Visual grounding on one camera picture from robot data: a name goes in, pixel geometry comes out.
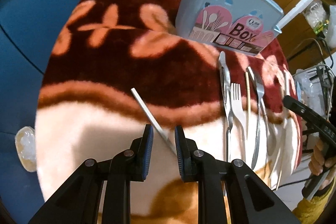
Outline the yellow sleeve forearm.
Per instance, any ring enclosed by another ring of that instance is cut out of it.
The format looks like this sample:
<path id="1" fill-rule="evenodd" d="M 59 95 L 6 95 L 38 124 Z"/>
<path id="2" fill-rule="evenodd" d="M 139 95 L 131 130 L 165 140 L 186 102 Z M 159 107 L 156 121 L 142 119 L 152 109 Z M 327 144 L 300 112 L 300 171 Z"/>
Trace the yellow sleeve forearm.
<path id="1" fill-rule="evenodd" d="M 297 207 L 292 211 L 292 213 L 300 221 L 300 223 L 315 223 L 322 214 L 333 188 L 334 184 L 330 184 L 323 190 L 318 190 L 311 200 L 303 198 L 297 204 Z"/>

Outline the right hand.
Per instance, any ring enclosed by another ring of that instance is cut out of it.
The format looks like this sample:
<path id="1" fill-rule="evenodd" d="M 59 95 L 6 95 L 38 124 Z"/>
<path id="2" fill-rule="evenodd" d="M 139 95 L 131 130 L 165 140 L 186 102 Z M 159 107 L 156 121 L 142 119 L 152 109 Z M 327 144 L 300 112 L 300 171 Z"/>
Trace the right hand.
<path id="1" fill-rule="evenodd" d="M 313 148 L 313 154 L 309 163 L 309 169 L 315 176 L 320 175 L 324 167 L 328 168 L 330 171 L 325 178 L 325 181 L 319 187 L 319 190 L 324 190 L 327 186 L 329 186 L 335 177 L 335 157 L 325 159 L 322 154 L 323 148 L 324 143 L 321 139 L 319 139 Z"/>

